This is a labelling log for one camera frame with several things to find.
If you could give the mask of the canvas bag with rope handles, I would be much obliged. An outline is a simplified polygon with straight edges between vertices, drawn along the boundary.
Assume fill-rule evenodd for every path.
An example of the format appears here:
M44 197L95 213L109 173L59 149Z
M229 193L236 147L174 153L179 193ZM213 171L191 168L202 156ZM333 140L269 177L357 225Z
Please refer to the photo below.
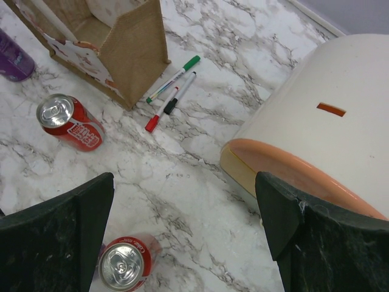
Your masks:
M50 57L130 110L170 64L159 1L6 1Z

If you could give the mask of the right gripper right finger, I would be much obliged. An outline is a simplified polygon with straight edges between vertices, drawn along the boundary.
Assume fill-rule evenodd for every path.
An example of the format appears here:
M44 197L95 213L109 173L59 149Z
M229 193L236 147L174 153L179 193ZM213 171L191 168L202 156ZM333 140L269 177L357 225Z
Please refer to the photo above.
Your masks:
M267 172L256 199L285 291L388 291L388 221L296 189Z

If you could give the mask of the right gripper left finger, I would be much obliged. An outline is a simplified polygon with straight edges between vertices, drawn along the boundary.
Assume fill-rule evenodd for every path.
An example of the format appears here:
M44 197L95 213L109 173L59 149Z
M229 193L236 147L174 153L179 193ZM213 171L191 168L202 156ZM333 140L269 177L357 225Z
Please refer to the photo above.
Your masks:
M1 218L1 291L89 291L114 175Z

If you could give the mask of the purple can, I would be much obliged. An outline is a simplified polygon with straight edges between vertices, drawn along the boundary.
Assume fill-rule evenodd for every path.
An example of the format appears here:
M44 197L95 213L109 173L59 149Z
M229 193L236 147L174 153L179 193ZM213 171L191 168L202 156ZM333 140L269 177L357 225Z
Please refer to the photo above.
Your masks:
M35 71L35 62L1 29L1 75L11 82L22 82Z

